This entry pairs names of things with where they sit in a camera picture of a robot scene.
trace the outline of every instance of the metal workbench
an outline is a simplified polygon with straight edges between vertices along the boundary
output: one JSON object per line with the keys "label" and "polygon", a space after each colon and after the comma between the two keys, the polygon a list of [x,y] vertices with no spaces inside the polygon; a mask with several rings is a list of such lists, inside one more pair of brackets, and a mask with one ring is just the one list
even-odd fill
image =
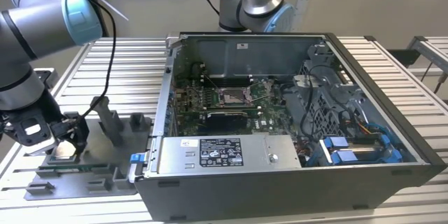
{"label": "metal workbench", "polygon": [[[448,163],[448,107],[410,74],[376,41],[340,37],[372,79],[384,90],[422,136]],[[103,91],[112,40],[87,45],[71,64],[54,95],[63,111],[84,112]],[[108,97],[122,115],[156,113],[166,62],[164,39],[118,42]],[[26,201],[26,186],[44,156],[24,156],[16,144],[0,164],[0,221],[22,218],[46,223],[143,223],[151,215],[139,195]],[[204,223],[448,223],[448,170],[424,186],[399,191],[375,210],[327,212],[284,217],[208,221]]]}

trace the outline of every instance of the robotic arm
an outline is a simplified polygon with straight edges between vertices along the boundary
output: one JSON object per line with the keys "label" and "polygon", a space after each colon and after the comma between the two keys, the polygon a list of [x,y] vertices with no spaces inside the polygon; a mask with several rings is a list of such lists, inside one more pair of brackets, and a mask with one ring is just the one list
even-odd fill
{"label": "robotic arm", "polygon": [[88,130],[71,120],[44,87],[30,62],[102,36],[102,25],[88,0],[12,0],[18,8],[0,15],[0,111],[8,118],[8,135],[42,152],[68,140],[83,150]]}
{"label": "robotic arm", "polygon": [[[8,135],[32,153],[70,141],[79,152],[87,144],[86,120],[62,114],[30,62],[102,37],[88,0],[12,0],[0,15],[0,113]],[[220,27],[227,31],[290,31],[294,7],[284,0],[220,0]]]}

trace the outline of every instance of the sticker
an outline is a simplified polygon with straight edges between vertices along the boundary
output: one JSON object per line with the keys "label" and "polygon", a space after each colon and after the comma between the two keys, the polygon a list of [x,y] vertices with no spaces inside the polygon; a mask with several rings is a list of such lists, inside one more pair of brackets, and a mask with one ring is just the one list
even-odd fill
{"label": "sticker", "polygon": [[198,139],[183,139],[180,142],[182,147],[198,147]]}
{"label": "sticker", "polygon": [[236,44],[236,48],[238,49],[248,49],[248,47],[250,47],[248,43],[239,43],[239,44]]}
{"label": "sticker", "polygon": [[240,138],[200,139],[200,141],[200,164],[203,167],[244,165]]}

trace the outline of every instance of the warning label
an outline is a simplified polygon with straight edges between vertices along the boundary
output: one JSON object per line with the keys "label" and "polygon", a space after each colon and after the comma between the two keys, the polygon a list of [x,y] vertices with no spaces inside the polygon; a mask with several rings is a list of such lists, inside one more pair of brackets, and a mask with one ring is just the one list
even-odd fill
{"label": "warning label", "polygon": [[203,167],[243,166],[239,138],[200,139],[200,165]]}

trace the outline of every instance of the circuit board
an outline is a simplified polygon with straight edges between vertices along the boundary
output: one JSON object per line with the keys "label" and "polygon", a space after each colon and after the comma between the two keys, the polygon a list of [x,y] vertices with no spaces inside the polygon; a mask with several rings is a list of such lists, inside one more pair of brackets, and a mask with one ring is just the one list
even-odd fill
{"label": "circuit board", "polygon": [[179,136],[268,134],[295,135],[296,127],[282,99],[279,85],[255,79],[248,87],[176,89]]}

